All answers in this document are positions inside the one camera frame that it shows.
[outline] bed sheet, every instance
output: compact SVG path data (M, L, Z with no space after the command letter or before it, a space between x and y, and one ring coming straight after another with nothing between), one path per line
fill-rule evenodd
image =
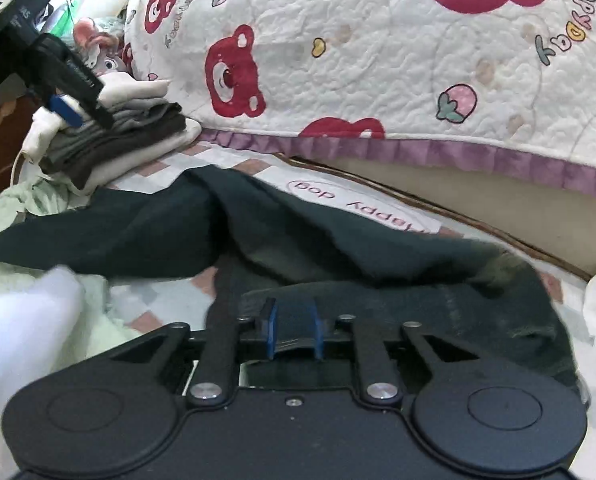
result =
M440 214L415 208L396 196L335 174L311 170L273 155L236 151L200 142L170 153L147 166L127 173L110 187L153 193L169 186L188 168L214 164L234 168L303 200L348 210L367 216L392 229L412 230L474 238L502 244L520 255L540 272L572 340L575 358L592 397L589 428L572 465L582 480L596 480L596 349L582 316L587 283L581 278L541 259L529 256L500 238ZM194 330L204 327L204 316L215 296L215 269L184 280L130 280L113 282L110 288L110 315L139 332L149 332L162 324L184 321Z
M126 41L222 145L596 194L596 0L131 0Z

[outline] brown folded cloth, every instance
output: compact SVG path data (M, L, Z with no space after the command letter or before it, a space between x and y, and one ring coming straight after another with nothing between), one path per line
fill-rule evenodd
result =
M158 123L124 132L119 136L109 136L82 150L62 172L71 179L78 189L83 189L91 171L100 163L139 148L151 146L160 140L181 132L187 127L186 118L177 109L168 110Z

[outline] metal pivot cap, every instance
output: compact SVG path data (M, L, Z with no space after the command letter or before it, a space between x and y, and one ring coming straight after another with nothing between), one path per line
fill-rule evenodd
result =
M214 383L198 383L191 387L191 395L196 399L215 399L222 393L222 388Z
M367 393L374 399L393 399L398 395L398 387L391 383L374 383L367 386Z

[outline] blue clip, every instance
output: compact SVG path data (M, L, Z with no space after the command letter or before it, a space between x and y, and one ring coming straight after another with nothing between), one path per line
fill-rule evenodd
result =
M313 334L313 357L318 361L324 358L324 337L322 334L322 321L318 317L318 307L314 301L310 305L311 315L313 316L314 334Z
M275 342L278 338L278 331L277 331L277 319L278 319L278 305L273 304L271 308L271 314L269 314L269 326L267 332L267 359L270 361L273 360L275 356Z
M64 99L58 97L57 95L52 95L50 97L47 108L51 112L54 112L62 117L66 121L66 124L73 128L79 128L84 123L82 117L80 117L80 115L78 115L73 108L66 104Z

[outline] wooden furniture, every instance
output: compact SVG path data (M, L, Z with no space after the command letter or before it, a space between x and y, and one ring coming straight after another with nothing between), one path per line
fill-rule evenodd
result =
M37 105L28 98L18 100L15 112L0 125L0 192L8 187L15 156L22 147L24 136L31 127Z

